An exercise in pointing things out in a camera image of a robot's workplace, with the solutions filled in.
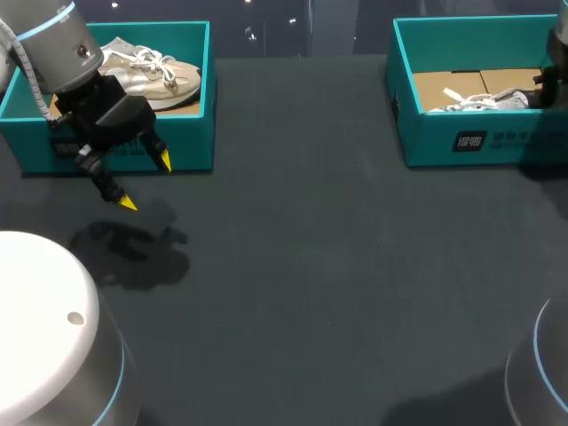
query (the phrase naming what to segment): shoelace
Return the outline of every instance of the shoelace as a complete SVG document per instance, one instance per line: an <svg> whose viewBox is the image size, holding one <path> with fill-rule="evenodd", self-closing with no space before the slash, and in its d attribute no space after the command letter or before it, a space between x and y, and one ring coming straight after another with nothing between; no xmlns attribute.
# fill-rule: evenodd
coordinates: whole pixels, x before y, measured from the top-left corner
<svg viewBox="0 0 568 426"><path fill-rule="evenodd" d="M473 95L464 98L459 93L448 89L444 89L444 93L457 102L456 105L445 106L441 109L449 109L450 111L461 111L466 108L474 109L499 109L497 103L493 99L494 96L489 94Z"/></svg>
<svg viewBox="0 0 568 426"><path fill-rule="evenodd" d="M162 81L166 86L176 85L176 73L174 73L174 70L171 67L166 65L166 61L176 60L173 56L163 56L158 51L154 51L145 46L136 47L140 49L136 53L136 56L130 56L119 51L109 51L109 53L114 53L121 58L129 60L129 65L133 68L149 68L153 73L155 73L157 69L162 73Z"/></svg>

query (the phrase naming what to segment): open box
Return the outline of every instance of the open box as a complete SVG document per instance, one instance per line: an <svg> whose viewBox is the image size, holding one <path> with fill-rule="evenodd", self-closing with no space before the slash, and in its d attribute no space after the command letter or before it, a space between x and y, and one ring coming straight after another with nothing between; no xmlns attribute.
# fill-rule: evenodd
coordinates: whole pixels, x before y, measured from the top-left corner
<svg viewBox="0 0 568 426"><path fill-rule="evenodd" d="M556 21L556 15L394 20L386 83L406 164L567 163L568 111L428 112L454 103L444 87L462 96L531 89L532 76L550 64L547 38Z"/></svg>
<svg viewBox="0 0 568 426"><path fill-rule="evenodd" d="M217 75L208 22L128 22L89 24L100 45L119 36L201 68L201 99L192 106L157 113L156 131L168 144L173 171L213 166ZM44 96L47 105L51 96ZM76 173L77 140L70 129L49 130L39 114L26 77L17 69L0 106L0 130L24 173ZM139 141L114 148L105 157L111 171L156 171Z"/></svg>

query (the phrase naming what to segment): cardboard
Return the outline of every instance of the cardboard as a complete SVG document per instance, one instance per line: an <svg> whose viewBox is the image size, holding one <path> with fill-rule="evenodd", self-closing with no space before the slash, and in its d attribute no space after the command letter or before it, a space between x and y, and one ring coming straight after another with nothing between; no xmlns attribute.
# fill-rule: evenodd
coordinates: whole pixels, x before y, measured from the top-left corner
<svg viewBox="0 0 568 426"><path fill-rule="evenodd" d="M541 84L534 84L533 77L536 75L540 75L538 68L491 69L481 71L487 92L493 95L512 88L525 91L540 89Z"/></svg>
<svg viewBox="0 0 568 426"><path fill-rule="evenodd" d="M61 112L55 106L57 96L53 95L50 103L50 113L55 118L61 117ZM192 105L185 105L180 108L170 109L168 111L156 111L156 115L198 115L200 109L200 102L195 102Z"/></svg>
<svg viewBox="0 0 568 426"><path fill-rule="evenodd" d="M452 105L455 102L444 93L444 88L456 91L464 98L479 93L486 93L483 79L479 72L453 73L415 73L414 84L418 89L418 97L422 111Z"/></svg>
<svg viewBox="0 0 568 426"><path fill-rule="evenodd" d="M534 84L533 80L533 77L539 74L538 68L489 69L458 73L415 73L413 78L422 111L428 112L454 103L444 93L446 87L464 98L481 93L495 95L512 88L534 91L541 87L541 84Z"/></svg>

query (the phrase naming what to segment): dark background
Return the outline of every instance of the dark background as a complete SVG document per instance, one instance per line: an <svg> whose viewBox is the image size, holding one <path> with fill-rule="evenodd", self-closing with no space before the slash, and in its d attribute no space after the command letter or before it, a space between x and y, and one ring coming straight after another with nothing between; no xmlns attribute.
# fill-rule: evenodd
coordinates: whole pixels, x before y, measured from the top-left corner
<svg viewBox="0 0 568 426"><path fill-rule="evenodd" d="M77 0L89 21L210 20L218 58L386 53L394 18L557 13L560 0ZM250 32L256 40L249 40Z"/></svg>

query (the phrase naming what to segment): robotic arm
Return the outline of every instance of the robotic arm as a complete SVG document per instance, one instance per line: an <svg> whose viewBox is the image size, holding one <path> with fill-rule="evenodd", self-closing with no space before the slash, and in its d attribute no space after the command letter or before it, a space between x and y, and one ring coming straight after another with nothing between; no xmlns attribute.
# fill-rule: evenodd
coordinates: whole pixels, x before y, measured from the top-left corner
<svg viewBox="0 0 568 426"><path fill-rule="evenodd" d="M542 83L540 91L539 107L552 107L561 97L562 88L568 83L568 3L560 2L560 12L556 28L551 28L548 33L547 53L552 59L552 64L542 70L542 75L534 77L534 81Z"/></svg>
<svg viewBox="0 0 568 426"><path fill-rule="evenodd" d="M142 96L127 95L114 76L101 76L103 52L72 0L1 0L0 31L52 131L69 126L80 141L75 157L105 201L136 209L105 170L102 157L116 145L140 138L158 170L170 171L166 144L154 130L156 116ZM55 120L43 101L58 97Z"/></svg>

